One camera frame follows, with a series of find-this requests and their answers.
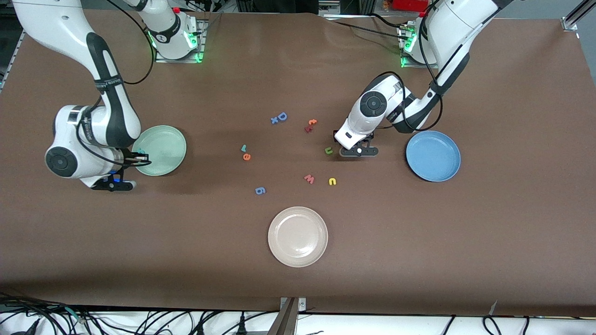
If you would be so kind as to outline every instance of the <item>red object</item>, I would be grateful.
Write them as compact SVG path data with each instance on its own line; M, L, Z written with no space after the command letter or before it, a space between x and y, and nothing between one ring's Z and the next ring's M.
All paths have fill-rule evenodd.
M423 12L429 0L393 0L393 9L401 11Z
M308 183L310 184L315 182L315 177L313 177L312 175L305 176L304 179L308 181Z

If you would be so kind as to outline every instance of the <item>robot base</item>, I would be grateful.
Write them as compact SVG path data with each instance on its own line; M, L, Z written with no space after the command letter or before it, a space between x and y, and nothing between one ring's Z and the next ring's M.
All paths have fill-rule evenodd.
M416 67L418 69L426 69L426 65L424 63L417 62L412 56L402 51L402 58L401 58L401 66L402 67ZM438 69L437 63L429 64L431 69Z
M203 61L203 54L205 52L205 43L207 41L207 27L209 26L208 20L192 20L191 22L191 30L196 32L196 36L190 38L191 41L195 39L197 47L191 50L188 55L177 59L172 60L165 58L159 52L155 57L156 63L185 63L185 64L192 64L192 63L201 63Z

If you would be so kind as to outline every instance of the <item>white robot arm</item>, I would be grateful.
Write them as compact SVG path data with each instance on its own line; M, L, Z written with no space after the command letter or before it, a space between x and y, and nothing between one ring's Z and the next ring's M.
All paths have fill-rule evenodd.
M180 58L190 52L182 25L190 23L186 16L173 13L167 0L125 1L141 11L162 55ZM80 0L15 0L13 4L29 36L89 70L104 103L60 109L52 125L54 142L46 152L46 165L56 175L80 179L95 190L131 190L135 183L122 180L123 170L135 162L150 163L147 155L126 149L139 137L141 123L110 49L87 22ZM116 172L120 178L114 178Z
M466 67L470 59L468 52L476 36L511 1L435 1L429 12L415 22L418 38L409 53L421 63L428 63L431 58L436 60L439 68L436 82L430 83L422 98L416 98L395 75L375 78L335 134L335 139L345 148L343 152L367 138L383 117L401 133L421 129L430 111Z

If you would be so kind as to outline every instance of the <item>black wire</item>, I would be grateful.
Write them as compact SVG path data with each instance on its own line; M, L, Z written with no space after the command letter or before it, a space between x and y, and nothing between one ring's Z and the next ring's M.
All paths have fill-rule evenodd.
M50 322L50 324L52 324L52 329L54 330L54 335L58 335L58 330L60 330L60 332L63 335L68 335L65 331L64 328L62 328L62 326L60 325L60 323L58 323L58 321L56 321L55 318L53 318L52 316L50 316L49 313L47 313L47 311L44 311L43 309L37 307L37 306L33 306L33 304L31 304L30 302L26 301L26 300L21 300L18 297L12 297L9 294L3 293L3 295L8 296L11 298L11 300L14 300L14 303L20 306L23 306L25 308L31 309L41 315L43 315L46 319L48 319L48 321Z
M198 333L198 331L203 327L203 325L205 325L205 323L207 323L207 321L209 321L209 319L213 318L215 315L220 314L222 312L223 311L211 312L211 314L206 316L205 319L202 319L203 315L206 313L206 312L203 312L203 315L201 315L202 320L199 320L198 324L191 330L191 332L188 335L193 335L194 333Z
M173 317L173 318L172 318L170 321L168 321L168 322L164 323L164 324L163 324L163 326L157 330L157 332L155 333L155 335L159 335L159 333L161 333L161 332L162 332L162 330L163 330L164 328L166 328L166 326L167 326L167 325L169 325L170 323L172 323L172 321L174 321L174 320L176 320L177 318L179 318L179 317L181 317L181 316L183 316L183 315L186 315L186 314L190 314L190 311L186 311L186 312L180 313L179 315L177 315L177 316Z
M455 320L455 315L451 315L451 320L449 320L449 322L447 322L447 326L445 327L445 330L443 330L442 335L447 335L447 332L449 331L449 327L451 327L453 320Z
M147 318L145 319L145 321L143 321L139 327L136 329L135 334L137 334L140 330L141 327L143 325L145 325L145 327L143 328L143 333L145 333L147 331L147 323L149 322L149 319L151 319L152 317L156 316L159 312L155 312L153 313L153 315L151 314L151 312L147 312Z
M143 329L143 332L142 332L141 334L145 334L145 332L146 332L146 331L147 331L149 328L151 328L151 325L153 325L155 322L157 322L157 320L159 320L159 319L161 319L161 318L165 317L166 315L168 315L168 314L170 314L170 313L172 313L172 312L173 312L173 311L167 311L167 312L165 312L164 314L161 314L159 317L157 317L157 318L156 318L155 320L153 320L151 323L149 323L149 324L145 324L145 328ZM139 328L137 328L137 330L136 330L137 332L138 332L138 331L141 329L141 326L142 326L142 324L141 324L141 325L139 325Z
M489 333L490 335L495 335L495 334L493 334L493 332L491 332L490 330L488 330L488 326L486 325L486 320L491 320L492 321L492 324L495 325L496 332L499 335L502 335L501 334L501 330L499 329L499 326L496 324L495 319L493 319L492 316L490 316L490 315L487 315L487 316L485 316L485 317L482 318L482 325L484 326L484 328L485 328L485 330L486 330L487 333Z
M120 6L116 5L112 0L106 0L106 1L109 2L109 3L111 3L112 6L118 8L119 11L123 12L124 14L126 14L126 16L128 16L128 18L131 19L135 23L135 25L137 27L139 27L139 29L141 29L141 33L143 34L143 36L145 36L145 39L149 43L149 49L151 49L151 65L149 65L149 70L147 70L147 73L142 78L140 78L139 80L137 80L136 82L127 82L126 80L124 81L124 83L126 83L128 85L136 85L136 84L142 83L143 80L145 80L147 77L149 77L149 74L153 70L153 63L155 62L155 57L157 55L156 52L154 52L154 50L153 50L153 45L151 44L151 39L149 38L149 36L147 34L145 34L145 29L143 27L141 27L141 25L130 14L128 14Z
M97 108L97 106L100 104L100 101L101 101L101 96L99 97L99 99L97 99L97 101L95 102L95 104L94 104L93 106L91 106L91 107L90 107L91 109L89 110L89 113L91 113L92 111L94 111L94 110ZM151 161L150 161L150 160L149 160L149 161L147 161L147 162L145 162L145 163L141 163L141 164L125 164L125 163L120 163L120 162L116 162L116 161L114 161L114 160L111 160L111 159L105 158L104 156L102 156L102 155L100 155L100 154L98 154L98 153L94 152L94 151L93 151L93 150L91 150L91 149L90 149L90 148L89 148L87 145L85 145L85 143L83 143L83 140L80 138L80 135L79 135L79 128L80 128L80 126L81 126L82 124L83 124L83 117L81 117L81 118L80 118L79 122L78 122L78 123L77 123L77 125L76 125L76 130L75 130L75 133L76 133L76 139L77 139L77 141L79 141L79 144L80 144L80 145L81 145L83 148L85 148L85 150L87 150L88 152L90 152L91 154L93 154L93 156L95 156L95 157L97 157L97 158L100 158L100 159L103 159L103 160L105 160L106 162L112 163L112 164L114 164L114 165L122 166L122 167L124 167L124 168L129 168L129 167L131 167L131 166L135 166L135 167L141 167L141 166L147 166L147 165L151 164Z
M127 330L127 329L124 329L124 328L116 327L113 324L109 324L107 321L103 320L102 318L97 318L97 320L103 322L103 324L105 324L108 328L112 328L112 329L119 330L119 331L124 331L125 333L129 333L129 334L136 334L136 331L132 331L132 330Z
M93 323L93 325L95 326L95 328L97 328L97 329L100 330L101 335L107 335L105 333L104 329L101 328L100 323L95 319L95 317L92 317L91 314L88 314L88 315L89 315L89 319L91 320L91 322Z
M254 315L251 315L250 317L248 317L248 318L244 319L244 321L243 321L243 322L246 322L246 321L248 321L248 320L250 320L250 319L253 319L253 318L259 317L259 316L261 316L261 315L263 315L263 314L269 314L269 313L277 313L277 311L272 311L272 312L261 312L261 313L258 313L258 314L254 314ZM226 335L226 334L227 334L227 333L229 333L230 331L234 330L234 328L238 327L238 326L239 326L241 323L242 323L242 322L238 322L237 324L235 324L235 325L234 325L233 327L231 327L230 329L228 329L228 330L224 331L224 332L222 333L222 335Z
M12 318L13 316L15 316L15 315L17 315L17 314L21 314L21 313L22 313L22 312L15 312L15 313L13 313L13 314L12 314L11 316L9 316L8 318L6 318L6 319L4 319L4 320L0 321L0 324L3 324L4 322L6 322L6 320L8 320L8 319Z
M403 23L397 23L397 24L396 23L391 23L391 22L385 20L384 17L382 17L381 15L378 15L377 13L370 13L370 14L367 14L367 15L368 16L374 16L374 17L378 18L379 20L383 21L384 24L386 24L386 25L388 25L390 27L394 27L394 28L399 28L400 25L408 23L407 21L406 22L403 22Z
M62 314L58 314L59 316L62 317L62 319L64 319L66 321L66 324L69 326L69 335L76 335L76 330L75 330L75 324L73 323L73 320L71 319L72 315L68 314L68 315L62 315Z
M526 335L527 328L530 325L530 317L524 317L524 319L526 319L526 325L523 326L523 331L521 332L521 335Z
M391 36L391 37L395 37L395 38L399 38L399 39L408 39L406 36L399 36L399 35L394 35L394 34L379 32L378 30L372 30L372 29L369 29L369 28L354 26L353 24L349 24L349 23L343 23L343 22L338 22L338 21L333 21L333 22L335 22L337 24L341 24L342 26L347 26L347 27L352 27L352 28L356 28L356 29L366 30L367 32L371 32L371 33L376 33L376 34L380 34L380 35Z

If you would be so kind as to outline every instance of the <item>brown table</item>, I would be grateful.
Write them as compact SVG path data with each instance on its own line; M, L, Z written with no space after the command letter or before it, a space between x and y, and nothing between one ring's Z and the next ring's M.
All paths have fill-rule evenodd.
M142 76L136 27L87 13L124 78ZM596 91L575 34L555 20L495 20L480 34L436 127L462 166L432 184L409 170L410 136L393 129L377 132L376 158L324 153L377 74L426 91L428 73L400 69L394 39L310 14L211 19L202 64L156 64L128 87L144 129L176 126L188 143L168 176L129 169L129 193L46 168L58 109L97 92L82 66L23 41L0 95L4 289L93 305L275 309L306 296L316 311L485 314L498 299L499 314L594 314ZM307 268L267 245L290 206L313 208L329 230Z

